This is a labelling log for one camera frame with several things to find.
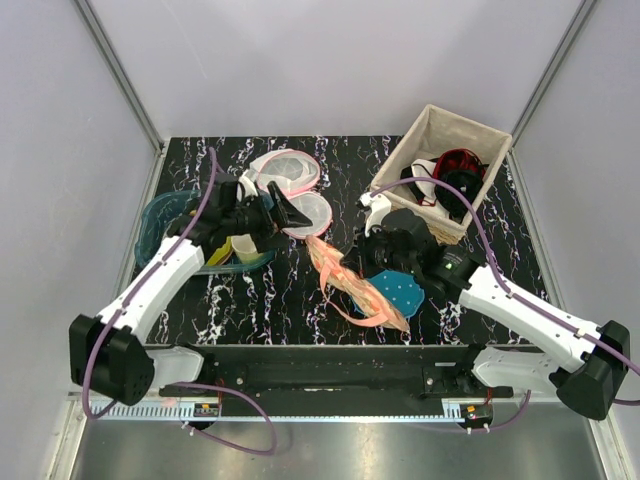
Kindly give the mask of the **left aluminium frame post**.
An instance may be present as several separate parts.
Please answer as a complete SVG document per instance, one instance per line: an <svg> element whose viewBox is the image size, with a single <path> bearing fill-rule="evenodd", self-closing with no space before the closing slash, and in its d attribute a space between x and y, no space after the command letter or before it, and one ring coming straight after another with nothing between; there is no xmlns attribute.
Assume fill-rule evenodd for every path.
<svg viewBox="0 0 640 480"><path fill-rule="evenodd" d="M159 154L164 146L164 140L144 107L92 2L88 0L72 0L71 3L77 10L148 143L151 145L154 153Z"/></svg>

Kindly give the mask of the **red and black bra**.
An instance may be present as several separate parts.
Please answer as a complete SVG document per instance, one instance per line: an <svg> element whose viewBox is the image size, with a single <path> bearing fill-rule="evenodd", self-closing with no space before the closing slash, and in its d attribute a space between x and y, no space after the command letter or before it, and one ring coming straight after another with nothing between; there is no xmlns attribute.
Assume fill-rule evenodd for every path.
<svg viewBox="0 0 640 480"><path fill-rule="evenodd" d="M472 204L483 186L487 166L471 150L460 148L444 152L437 160L432 176L455 188ZM449 217L461 222L468 209L448 189L437 185L435 196Z"/></svg>

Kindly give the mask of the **blue polka dot plate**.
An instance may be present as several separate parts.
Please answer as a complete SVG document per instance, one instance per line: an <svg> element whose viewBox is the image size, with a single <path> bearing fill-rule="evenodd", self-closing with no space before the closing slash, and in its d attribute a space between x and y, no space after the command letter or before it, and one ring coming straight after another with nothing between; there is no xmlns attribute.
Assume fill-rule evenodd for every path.
<svg viewBox="0 0 640 480"><path fill-rule="evenodd" d="M348 293L361 315L352 322L359 326L407 330L405 323L420 309L424 290L409 274L385 270L372 278L356 278Z"/></svg>

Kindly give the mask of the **right aluminium frame post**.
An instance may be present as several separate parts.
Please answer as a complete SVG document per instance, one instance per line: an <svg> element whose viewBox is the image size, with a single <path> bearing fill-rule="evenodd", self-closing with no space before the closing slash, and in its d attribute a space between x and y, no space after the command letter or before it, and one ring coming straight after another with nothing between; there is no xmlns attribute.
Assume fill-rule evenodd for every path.
<svg viewBox="0 0 640 480"><path fill-rule="evenodd" d="M569 22L532 94L530 95L523 112L514 126L512 131L513 145L516 145L524 134L526 127L535 115L544 96L551 87L555 77L559 73L559 70L565 63L572 48L599 4L600 1L598 0L582 0L579 3L578 8L571 18L571 21Z"/></svg>

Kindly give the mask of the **teal plastic bin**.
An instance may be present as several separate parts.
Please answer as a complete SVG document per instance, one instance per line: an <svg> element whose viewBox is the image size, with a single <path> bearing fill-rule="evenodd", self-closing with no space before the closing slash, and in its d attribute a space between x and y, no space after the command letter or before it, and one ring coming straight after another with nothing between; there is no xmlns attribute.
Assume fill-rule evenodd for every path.
<svg viewBox="0 0 640 480"><path fill-rule="evenodd" d="M183 213L186 207L196 208L199 200L199 190L174 191L161 194L146 205L134 246L135 260L139 269L144 269L153 259L171 223ZM207 264L197 272L197 275L242 274L262 268L274 257L275 252L269 251L253 262L242 263L230 248L226 262L216 265Z"/></svg>

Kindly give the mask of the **wicker basket with liner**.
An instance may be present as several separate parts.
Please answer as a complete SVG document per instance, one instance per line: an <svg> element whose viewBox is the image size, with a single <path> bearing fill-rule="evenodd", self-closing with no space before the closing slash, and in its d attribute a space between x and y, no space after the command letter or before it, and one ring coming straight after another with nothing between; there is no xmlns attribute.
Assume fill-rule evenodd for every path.
<svg viewBox="0 0 640 480"><path fill-rule="evenodd" d="M399 180L401 170L415 160L434 161L449 150L466 148L487 166L479 193L472 202L473 208L478 209L492 187L511 143L512 136L507 132L429 104L378 170L371 189L375 191ZM458 243L472 222L470 214L456 221L438 207L419 205L404 185L392 187L384 195L393 208L408 208L423 218L430 232L444 244Z"/></svg>

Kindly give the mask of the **aluminium frame post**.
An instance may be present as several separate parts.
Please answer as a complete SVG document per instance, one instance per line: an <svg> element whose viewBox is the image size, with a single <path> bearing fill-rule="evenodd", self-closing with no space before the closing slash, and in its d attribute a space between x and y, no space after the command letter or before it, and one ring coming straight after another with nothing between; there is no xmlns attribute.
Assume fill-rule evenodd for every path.
<svg viewBox="0 0 640 480"><path fill-rule="evenodd" d="M92 2L88 0L72 0L71 3L77 10L148 143L151 145L154 153L159 154L164 146L164 140L144 107Z"/></svg>
<svg viewBox="0 0 640 480"><path fill-rule="evenodd" d="M530 95L523 112L514 126L512 131L513 145L516 145L524 134L526 127L535 115L544 96L551 87L555 77L559 73L559 70L565 63L572 48L599 4L600 1L598 0L582 0L579 3L578 8L571 18L571 21L569 22L532 94Z"/></svg>

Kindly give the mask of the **floral mesh laundry bag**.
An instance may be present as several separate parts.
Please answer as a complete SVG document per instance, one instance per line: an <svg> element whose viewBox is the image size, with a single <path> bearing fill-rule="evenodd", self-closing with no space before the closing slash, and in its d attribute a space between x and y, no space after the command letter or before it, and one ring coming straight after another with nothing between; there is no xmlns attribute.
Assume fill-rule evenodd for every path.
<svg viewBox="0 0 640 480"><path fill-rule="evenodd" d="M320 291L324 299L345 320L363 328L383 327L401 332L409 331L408 321L396 307L368 280L341 264L343 254L339 250L315 236L307 236L305 244L311 263L319 273ZM348 294L364 313L364 317L353 317L334 303L327 293L328 285Z"/></svg>

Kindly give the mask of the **cream cup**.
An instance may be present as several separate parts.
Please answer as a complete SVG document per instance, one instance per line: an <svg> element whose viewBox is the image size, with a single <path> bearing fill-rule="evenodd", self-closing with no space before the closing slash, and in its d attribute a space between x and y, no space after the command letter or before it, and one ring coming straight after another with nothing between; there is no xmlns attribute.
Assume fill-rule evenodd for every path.
<svg viewBox="0 0 640 480"><path fill-rule="evenodd" d="M238 261L244 265L255 264L267 258L266 253L258 251L249 234L232 236L231 247Z"/></svg>

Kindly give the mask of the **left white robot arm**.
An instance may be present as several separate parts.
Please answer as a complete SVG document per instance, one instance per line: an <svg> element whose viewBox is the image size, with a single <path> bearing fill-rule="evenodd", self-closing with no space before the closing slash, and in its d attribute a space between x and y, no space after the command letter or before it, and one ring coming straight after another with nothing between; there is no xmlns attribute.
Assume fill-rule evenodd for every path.
<svg viewBox="0 0 640 480"><path fill-rule="evenodd" d="M71 323L71 380L84 395L96 392L132 406L149 390L176 383L196 396L214 388L216 372L195 348L147 350L151 327L228 239L248 235L258 252L269 252L287 245L287 230L312 224L276 182L267 186L269 203L259 193L240 197L238 187L236 181L209 185L196 212L184 212L173 222L132 283L95 316L79 315Z"/></svg>

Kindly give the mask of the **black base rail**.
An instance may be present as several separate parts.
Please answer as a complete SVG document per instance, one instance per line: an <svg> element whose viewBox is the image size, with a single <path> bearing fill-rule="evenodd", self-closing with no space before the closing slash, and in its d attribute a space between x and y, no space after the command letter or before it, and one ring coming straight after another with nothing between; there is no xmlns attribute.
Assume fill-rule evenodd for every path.
<svg viewBox="0 0 640 480"><path fill-rule="evenodd" d="M190 388L163 397L207 396L205 385L239 390L276 419L447 417L445 399L466 403L515 399L524 388L487 388L471 374L483 347L266 346L201 348L204 371Z"/></svg>

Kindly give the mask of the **yellow polka dot plate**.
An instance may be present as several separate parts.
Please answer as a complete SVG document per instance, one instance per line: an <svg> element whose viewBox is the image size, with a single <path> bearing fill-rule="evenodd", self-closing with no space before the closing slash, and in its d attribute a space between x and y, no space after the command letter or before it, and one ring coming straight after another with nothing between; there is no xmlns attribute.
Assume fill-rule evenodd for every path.
<svg viewBox="0 0 640 480"><path fill-rule="evenodd" d="M228 237L225 243L219 248L217 248L214 251L214 253L209 257L205 266L216 267L219 265L223 265L229 260L232 253L233 253L232 240L230 237Z"/></svg>

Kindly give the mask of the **white round mesh bra bag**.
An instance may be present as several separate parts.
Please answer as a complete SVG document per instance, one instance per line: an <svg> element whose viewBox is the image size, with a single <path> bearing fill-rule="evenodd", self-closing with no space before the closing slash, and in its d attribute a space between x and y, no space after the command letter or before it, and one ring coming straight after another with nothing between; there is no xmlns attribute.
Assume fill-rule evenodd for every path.
<svg viewBox="0 0 640 480"><path fill-rule="evenodd" d="M293 149L268 152L252 161L243 177L264 191L270 181L275 181L293 206L311 220L310 226L285 229L290 237L318 237L330 226L332 208L314 190L320 180L320 166L309 154Z"/></svg>

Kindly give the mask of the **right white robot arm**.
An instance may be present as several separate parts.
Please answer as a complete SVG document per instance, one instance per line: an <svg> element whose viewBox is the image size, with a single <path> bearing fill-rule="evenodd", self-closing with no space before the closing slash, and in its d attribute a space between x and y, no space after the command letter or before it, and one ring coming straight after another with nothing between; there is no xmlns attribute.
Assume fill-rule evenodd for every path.
<svg viewBox="0 0 640 480"><path fill-rule="evenodd" d="M463 395L476 396L487 387L555 394L591 420L605 419L618 403L629 371L625 326L613 320L598 325L554 307L505 280L479 256L438 244L411 211L392 211L381 224L357 230L341 263L364 278L384 271L408 274L426 293L456 301L538 347L537 353L481 348L454 371Z"/></svg>

